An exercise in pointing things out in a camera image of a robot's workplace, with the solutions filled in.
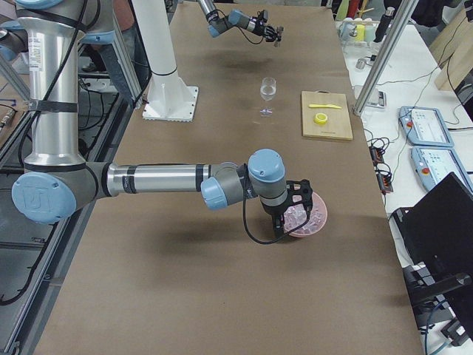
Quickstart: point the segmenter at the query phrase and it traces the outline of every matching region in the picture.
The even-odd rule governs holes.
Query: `yellow ring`
[[[323,126],[324,124],[327,123],[327,121],[328,121],[328,116],[325,115],[325,114],[322,113],[322,112],[319,112],[318,114],[316,114],[315,116],[313,116],[313,121],[314,121],[316,124],[319,124],[319,125]]]

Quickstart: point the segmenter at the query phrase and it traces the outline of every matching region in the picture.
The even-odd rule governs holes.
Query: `blue joint cap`
[[[37,223],[55,223],[75,212],[77,203],[70,188],[44,172],[28,172],[13,184],[16,208]]]
[[[210,33],[210,36],[212,36],[214,38],[220,36],[220,32],[217,31],[217,29],[214,26],[212,26],[211,24],[209,24],[209,26],[207,28],[208,28],[208,31]]]
[[[84,44],[111,44],[115,39],[115,31],[101,33],[87,33],[82,38],[81,43]]]
[[[236,25],[242,17],[242,12],[240,10],[232,10],[230,15],[228,15],[228,22],[232,25]]]
[[[63,0],[16,0],[16,4],[21,5],[25,9],[44,10],[49,9]]]
[[[224,209],[228,206],[227,197],[215,177],[210,177],[200,184],[200,191],[205,204],[211,210]]]
[[[285,178],[281,155],[272,149],[260,149],[248,160],[248,171],[263,183],[275,183]]]
[[[12,61],[16,58],[16,53],[5,46],[0,46],[0,54],[5,61]]]
[[[1,24],[1,26],[8,31],[24,30],[24,27],[21,26],[20,23],[16,20],[6,21],[3,24]]]

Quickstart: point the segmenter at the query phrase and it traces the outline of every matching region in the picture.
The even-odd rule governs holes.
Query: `green bottle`
[[[335,21],[343,21],[343,19],[347,17],[349,2],[350,0],[341,0]]]

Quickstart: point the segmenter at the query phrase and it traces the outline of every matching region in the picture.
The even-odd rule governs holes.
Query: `blue jeans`
[[[131,26],[128,30],[124,30],[122,36],[125,42],[126,51],[130,55],[130,59],[134,64],[136,76],[142,89],[146,85],[148,79],[149,65],[146,60],[144,47],[136,29],[136,24]],[[105,63],[106,71],[109,73],[110,80],[114,84],[115,88],[120,95],[123,96],[125,101],[132,106],[132,93],[126,83],[125,75],[118,63],[117,55],[113,50],[113,46],[111,44],[103,45],[98,52],[101,54],[102,60]]]

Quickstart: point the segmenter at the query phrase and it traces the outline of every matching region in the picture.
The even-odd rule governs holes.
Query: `yellow knife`
[[[322,105],[322,104],[310,104],[309,107],[310,107],[311,109],[341,109],[340,106],[332,105],[332,104],[326,104],[326,105]]]

